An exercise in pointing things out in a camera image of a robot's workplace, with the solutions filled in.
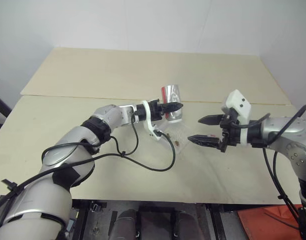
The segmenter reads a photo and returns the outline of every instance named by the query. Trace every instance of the robotic arm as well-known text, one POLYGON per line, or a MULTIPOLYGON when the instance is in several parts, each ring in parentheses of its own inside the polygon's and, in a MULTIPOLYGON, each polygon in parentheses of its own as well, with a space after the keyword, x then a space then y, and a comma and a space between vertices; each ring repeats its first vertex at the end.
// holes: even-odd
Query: robotic arm
POLYGON ((188 137, 195 144, 217 148, 223 153, 227 146, 251 144, 254 148, 271 149, 285 155, 291 161, 301 187, 299 194, 303 208, 299 209, 298 222, 303 239, 306 239, 306 121, 300 117, 305 110, 306 106, 294 117, 269 117, 270 114, 267 114, 259 120, 249 121, 251 105, 235 90, 224 101, 224 114, 205 116, 198 121, 219 125, 223 129, 222 138, 206 135, 188 137))
MULTIPOLYGON (((81 126, 74 127, 55 147, 43 153, 40 173, 91 159, 100 146, 110 140, 115 128, 139 121, 146 121, 148 125, 151 121, 161 120, 164 113, 174 112, 182 106, 177 102, 159 104, 158 100, 153 100, 139 105, 98 108, 81 126)), ((151 125, 149 128, 151 135, 155 135, 156 127, 151 125)), ((14 200, 1 223, 0 240, 61 239, 72 205, 69 190, 86 180, 94 167, 94 161, 90 161, 47 174, 29 184, 14 200)))

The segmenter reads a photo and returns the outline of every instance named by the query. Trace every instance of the plywood board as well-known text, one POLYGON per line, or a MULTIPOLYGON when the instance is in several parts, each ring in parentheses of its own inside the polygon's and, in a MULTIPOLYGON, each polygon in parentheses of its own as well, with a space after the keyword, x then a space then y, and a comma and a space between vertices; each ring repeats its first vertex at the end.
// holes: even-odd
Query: plywood board
POLYGON ((168 84, 189 102, 239 89, 251 103, 290 104, 257 56, 80 48, 55 48, 21 94, 150 100, 168 84))
MULTIPOLYGON (((80 125, 107 104, 125 105, 129 100, 105 100, 74 97, 23 96, 0 130, 0 181, 21 183, 38 173, 42 151, 55 144, 66 132, 80 125)), ((184 103, 183 124, 188 134, 220 135, 218 126, 197 123, 205 115, 219 114, 219 103, 184 103)), ((267 112, 272 116, 289 116, 291 105, 253 105, 252 119, 267 112)), ((171 161, 168 146, 156 142, 136 124, 140 144, 132 157, 143 164, 163 168, 171 161)), ((117 128, 120 147, 126 151, 135 145, 130 126, 117 128)), ((101 154, 116 152, 109 141, 101 154)), ((280 156, 278 176, 288 196, 296 204, 298 179, 289 161, 280 156)), ((0 194, 7 193, 0 182, 0 194)), ((189 143, 176 157, 167 172, 153 172, 119 157, 96 162, 93 174, 80 186, 71 189, 73 198, 100 200, 141 200, 184 203, 282 204, 269 177, 262 151, 254 148, 228 147, 226 153, 189 143)))

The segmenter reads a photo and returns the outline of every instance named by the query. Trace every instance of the soda can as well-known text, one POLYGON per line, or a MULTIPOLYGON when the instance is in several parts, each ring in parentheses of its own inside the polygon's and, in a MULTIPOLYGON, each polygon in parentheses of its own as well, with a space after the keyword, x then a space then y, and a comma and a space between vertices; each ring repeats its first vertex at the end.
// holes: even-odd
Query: soda can
MULTIPOLYGON (((177 84, 167 85, 162 87, 162 98, 163 103, 181 102, 181 97, 179 95, 179 88, 177 84)), ((177 123, 182 120, 182 109, 173 111, 165 114, 165 118, 169 123, 177 123)))

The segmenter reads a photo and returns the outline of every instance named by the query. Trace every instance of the black cable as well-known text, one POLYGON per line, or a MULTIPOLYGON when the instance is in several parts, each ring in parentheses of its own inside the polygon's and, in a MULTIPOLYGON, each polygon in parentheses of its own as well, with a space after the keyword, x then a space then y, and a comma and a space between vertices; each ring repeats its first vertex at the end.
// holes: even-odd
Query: black cable
POLYGON ((299 111, 285 124, 285 126, 283 126, 283 128, 268 142, 268 145, 271 145, 274 141, 276 141, 297 118, 300 118, 304 114, 305 111, 306 105, 299 109, 299 111))
POLYGON ((282 188, 282 185, 280 184, 278 177, 277 177, 277 172, 276 172, 276 165, 277 165, 277 154, 278 152, 276 151, 274 153, 274 160, 273 160, 273 173, 274 173, 274 177, 275 177, 275 181, 279 187, 279 189, 281 190, 281 196, 285 198, 286 201, 289 202, 290 206, 292 207, 292 209, 297 213, 297 215, 299 216, 299 212, 297 210, 297 208, 295 207, 295 205, 292 203, 292 201, 288 198, 288 196, 286 195, 284 189, 282 188))
MULTIPOLYGON (((71 168, 71 167, 74 167, 74 166, 79 166, 79 165, 83 165, 83 164, 86 164, 86 163, 89 163, 89 162, 92 162, 94 160, 97 160, 97 159, 101 159, 101 158, 104 158, 104 157, 109 157, 109 156, 116 156, 116 157, 121 157, 121 158, 125 158, 127 160, 130 160, 131 162, 135 163, 135 164, 138 164, 140 165, 141 167, 144 167, 148 170, 151 170, 151 171, 156 171, 156 172, 164 172, 164 171, 167 171, 169 170, 170 168, 173 167, 174 163, 175 163, 175 148, 174 148, 174 145, 173 143, 171 142, 171 140, 169 139, 169 137, 162 133, 162 132, 159 132, 159 134, 161 134, 162 136, 164 136, 167 141, 170 143, 171 145, 171 148, 172 148, 172 152, 173 152, 173 159, 172 159, 172 162, 171 164, 167 167, 167 168, 163 168, 163 169, 157 169, 157 168, 152 168, 152 167, 148 167, 148 166, 145 166, 143 164, 141 164, 140 162, 137 162, 133 159, 131 159, 130 157, 127 157, 125 155, 122 155, 122 154, 117 154, 117 153, 108 153, 108 154, 102 154, 100 156, 96 156, 96 157, 93 157, 93 158, 89 158, 89 159, 86 159, 86 160, 83 160, 83 161, 78 161, 78 162, 73 162, 73 163, 69 163, 69 164, 66 164, 66 165, 61 165, 59 167, 55 167, 55 168, 52 168, 52 169, 49 169, 49 170, 46 170, 42 173, 39 173, 31 178, 29 178, 28 180, 24 181, 23 183, 21 183, 20 185, 16 186, 15 189, 13 189, 12 191, 10 191, 7 195, 5 195, 1 200, 0 200, 0 207, 8 200, 8 199, 11 199, 17 195, 19 195, 25 188, 25 186, 27 186, 28 184, 32 183, 33 181, 45 176, 45 175, 48 175, 48 174, 51 174, 51 173, 54 173, 56 171, 60 171, 60 170, 63 170, 63 169, 67 169, 67 168, 71 168)), ((57 146, 72 146, 72 145, 77 145, 76 144, 77 142, 75 143, 72 143, 72 144, 69 144, 67 145, 68 143, 65 143, 65 144, 61 144, 61 145, 57 145, 57 146)))
MULTIPOLYGON (((269 164, 269 161, 268 161, 268 157, 267 157, 267 153, 266 153, 266 149, 265 149, 265 148, 263 148, 263 154, 264 154, 264 159, 265 159, 266 166, 267 166, 268 171, 269 171, 269 174, 270 174, 270 176, 271 176, 271 178, 272 178, 272 180, 273 180, 273 182, 274 182, 274 185, 275 185, 275 187, 277 188, 277 191, 279 192, 279 194, 280 194, 281 196, 283 196, 282 191, 279 189, 279 186, 278 186, 278 184, 276 183, 276 179, 275 179, 275 176, 274 176, 274 174, 273 174, 273 172, 272 172, 271 166, 270 166, 270 164, 269 164)), ((287 207, 289 208, 289 211, 292 213, 292 215, 293 215, 293 217, 295 218, 295 220, 298 222, 298 217, 297 217, 296 213, 294 212, 294 210, 292 209, 292 207, 290 206, 289 202, 286 201, 284 198, 283 198, 283 200, 284 200, 285 204, 287 205, 287 207)))
POLYGON ((236 124, 234 122, 231 122, 230 125, 231 125, 231 127, 236 128, 236 129, 248 129, 248 128, 251 128, 251 127, 254 127, 254 126, 257 126, 257 125, 261 124, 262 121, 269 118, 270 115, 271 115, 270 113, 267 113, 265 116, 261 117, 260 119, 254 121, 250 124, 239 125, 239 124, 236 124))
POLYGON ((98 144, 90 144, 90 143, 87 143, 87 142, 69 142, 69 143, 63 143, 63 144, 59 144, 59 145, 55 145, 55 146, 50 146, 48 147, 47 149, 45 149, 43 152, 42 152, 42 161, 46 155, 46 153, 52 149, 58 149, 58 148, 62 148, 62 147, 68 147, 68 146, 84 146, 84 147, 92 147, 92 148, 97 148, 101 145, 101 143, 98 143, 98 144))
MULTIPOLYGON (((130 157, 127 157, 127 156, 125 156, 125 155, 121 155, 121 157, 122 157, 122 158, 125 158, 125 159, 127 159, 127 160, 130 160, 131 162, 133 162, 133 163, 135 163, 135 164, 138 164, 138 165, 140 165, 141 167, 143 167, 143 168, 145 168, 145 169, 148 169, 148 170, 151 170, 151 171, 155 171, 155 172, 165 172, 165 171, 171 169, 171 168, 173 167, 174 163, 175 163, 175 158, 176 158, 174 145, 173 145, 172 141, 170 140, 170 138, 169 138, 166 134, 164 134, 164 133, 161 132, 161 131, 159 131, 158 133, 159 133, 161 136, 163 136, 163 137, 165 137, 165 138, 167 139, 167 141, 169 142, 169 144, 170 144, 170 146, 171 146, 171 148, 172 148, 173 159, 172 159, 171 164, 170 164, 167 168, 163 168, 163 169, 152 168, 152 167, 146 166, 146 165, 144 165, 144 164, 142 164, 142 163, 140 163, 140 162, 138 162, 138 161, 135 161, 134 159, 131 159, 130 157)), ((116 146, 118 146, 117 139, 116 139, 115 137, 114 137, 113 139, 114 139, 115 142, 116 142, 116 146)))
POLYGON ((116 137, 111 136, 111 138, 114 139, 115 142, 116 142, 117 152, 118 152, 119 154, 123 155, 123 156, 129 156, 129 155, 133 154, 133 153, 137 150, 137 147, 138 147, 138 144, 139 144, 139 138, 138 138, 138 134, 137 134, 137 131, 136 131, 136 128, 135 128, 134 123, 135 123, 135 114, 133 113, 133 114, 132 114, 132 117, 131 117, 131 124, 132 124, 132 128, 133 128, 133 130, 134 130, 135 136, 136 136, 136 146, 135 146, 135 148, 134 148, 133 151, 131 151, 131 152, 129 152, 129 153, 125 153, 124 151, 121 152, 121 151, 119 150, 118 141, 117 141, 116 137))
POLYGON ((277 217, 274 217, 274 216, 272 216, 272 215, 270 215, 270 214, 268 214, 268 213, 264 213, 264 214, 266 214, 267 216, 270 216, 271 218, 273 218, 273 219, 279 221, 279 222, 282 223, 282 224, 285 224, 285 225, 287 225, 287 226, 289 226, 289 227, 291 227, 291 228, 294 228, 294 229, 299 230, 298 227, 296 227, 296 226, 294 226, 294 225, 291 225, 291 224, 289 224, 289 223, 287 223, 287 222, 285 222, 285 221, 282 221, 282 220, 278 219, 277 217))

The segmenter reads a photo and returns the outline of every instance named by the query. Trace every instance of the cable tie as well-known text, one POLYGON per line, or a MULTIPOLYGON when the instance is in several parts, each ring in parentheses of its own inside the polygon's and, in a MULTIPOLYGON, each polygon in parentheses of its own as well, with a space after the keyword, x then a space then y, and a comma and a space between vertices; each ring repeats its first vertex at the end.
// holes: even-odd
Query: cable tie
POLYGON ((7 189, 10 190, 11 192, 15 192, 16 195, 19 195, 22 191, 23 191, 23 187, 18 187, 16 183, 14 182, 11 182, 7 179, 3 179, 1 181, 2 183, 6 184, 7 185, 7 189))

